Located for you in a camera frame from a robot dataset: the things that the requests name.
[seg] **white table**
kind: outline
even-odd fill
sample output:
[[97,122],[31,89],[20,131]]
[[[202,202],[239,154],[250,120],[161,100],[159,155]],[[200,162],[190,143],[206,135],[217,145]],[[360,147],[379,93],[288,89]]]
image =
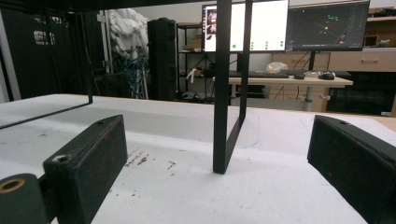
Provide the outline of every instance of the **white table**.
[[[0,122],[82,99],[51,95],[1,104]],[[94,97],[92,105],[0,130],[0,179],[43,175],[43,160],[117,114],[124,116],[129,159],[93,223],[365,223],[307,163],[315,114],[306,112],[248,108],[227,173],[216,175],[213,105]],[[229,126],[237,116],[230,106]],[[373,119],[332,117],[396,145],[396,132]]]
[[[232,85],[231,98],[235,99],[236,84],[241,83],[240,77],[230,77],[229,83]],[[269,90],[270,86],[300,86],[306,87],[306,97],[304,100],[303,110],[311,111],[312,96],[315,87],[324,88],[344,88],[348,85],[353,85],[353,81],[346,80],[340,77],[335,77],[334,80],[323,80],[317,77],[305,77],[305,79],[294,79],[293,76],[289,78],[256,78],[250,77],[248,85],[265,85]]]

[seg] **desk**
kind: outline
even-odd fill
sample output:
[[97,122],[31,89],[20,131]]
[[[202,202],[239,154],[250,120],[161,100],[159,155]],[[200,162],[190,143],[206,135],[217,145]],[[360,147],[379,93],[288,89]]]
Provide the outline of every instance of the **desk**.
[[[240,77],[230,77],[229,82],[232,85],[232,99],[235,99],[236,84],[241,83]],[[254,78],[248,79],[249,85],[279,85],[279,86],[300,86],[306,87],[306,97],[304,100],[304,110],[310,111],[312,104],[312,95],[314,87],[325,88],[344,88],[347,85],[353,85],[353,81],[336,77],[334,80],[323,80],[317,77],[306,77],[304,80],[289,78]]]
[[[1,104],[0,122],[85,98],[51,95]],[[122,114],[129,159],[93,223],[365,223],[306,161],[314,113],[248,108],[227,173],[216,175],[213,105],[93,101],[1,130],[0,178],[43,175],[42,161],[49,155],[93,122]],[[238,111],[230,106],[230,124]],[[331,116],[396,146],[396,132],[373,119]]]

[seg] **computer mouse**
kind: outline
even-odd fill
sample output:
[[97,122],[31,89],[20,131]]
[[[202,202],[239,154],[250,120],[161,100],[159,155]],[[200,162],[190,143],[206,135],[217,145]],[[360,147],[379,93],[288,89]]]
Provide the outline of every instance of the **computer mouse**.
[[305,74],[294,74],[293,77],[294,77],[294,79],[304,79]]
[[332,72],[325,72],[318,76],[320,79],[324,80],[334,80],[334,74]]

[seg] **monitor screen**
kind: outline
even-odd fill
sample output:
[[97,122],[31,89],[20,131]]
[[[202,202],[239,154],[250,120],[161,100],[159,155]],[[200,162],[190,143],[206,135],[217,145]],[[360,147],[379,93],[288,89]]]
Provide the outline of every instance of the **monitor screen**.
[[359,51],[370,1],[290,7],[286,50]]
[[[289,0],[253,3],[250,33],[250,51],[285,51]],[[216,5],[203,5],[203,51],[216,51]],[[230,51],[241,52],[244,44],[245,3],[233,3]]]

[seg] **computer monitor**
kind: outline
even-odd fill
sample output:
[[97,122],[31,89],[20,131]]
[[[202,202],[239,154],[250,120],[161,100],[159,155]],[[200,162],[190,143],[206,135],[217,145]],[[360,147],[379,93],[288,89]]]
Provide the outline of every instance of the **computer monitor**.
[[290,7],[286,50],[360,51],[370,0]]
[[[251,52],[285,51],[285,36],[289,0],[253,3],[251,22]],[[203,51],[216,51],[217,6],[203,5]],[[245,3],[232,5],[230,51],[241,52],[244,44]]]

